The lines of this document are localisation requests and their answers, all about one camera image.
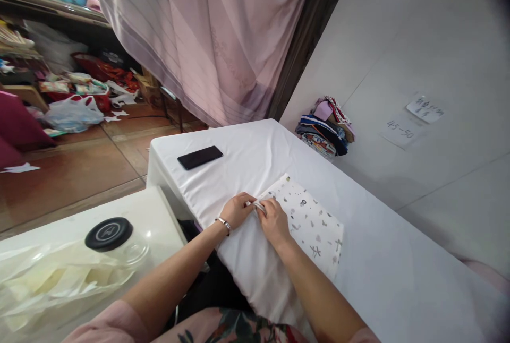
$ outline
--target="shelf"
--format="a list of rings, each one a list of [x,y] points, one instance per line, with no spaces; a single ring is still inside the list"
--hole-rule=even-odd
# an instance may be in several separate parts
[[[0,0],[0,3],[63,16],[104,28],[112,28],[104,15],[100,12],[59,0]]]

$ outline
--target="woman's left hand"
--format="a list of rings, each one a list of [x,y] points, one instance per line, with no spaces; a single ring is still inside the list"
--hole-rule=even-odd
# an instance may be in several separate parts
[[[220,217],[230,224],[232,230],[236,230],[242,225],[244,220],[246,220],[248,214],[255,208],[253,204],[246,206],[245,203],[255,200],[255,197],[247,193],[239,193],[225,204]]]

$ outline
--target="sheer curtain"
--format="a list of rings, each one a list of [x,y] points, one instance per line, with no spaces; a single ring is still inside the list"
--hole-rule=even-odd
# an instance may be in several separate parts
[[[304,0],[100,0],[121,44],[211,126],[264,118]]]

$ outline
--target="stack of clothes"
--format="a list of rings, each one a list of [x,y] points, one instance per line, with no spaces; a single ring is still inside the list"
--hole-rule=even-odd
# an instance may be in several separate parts
[[[330,161],[346,155],[356,138],[351,121],[331,96],[318,99],[310,114],[301,116],[295,132]]]

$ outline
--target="glass jar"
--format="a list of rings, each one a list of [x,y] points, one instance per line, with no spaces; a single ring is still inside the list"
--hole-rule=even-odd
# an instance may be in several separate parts
[[[123,217],[110,218],[94,226],[85,237],[85,246],[126,265],[139,263],[149,251],[147,241]]]

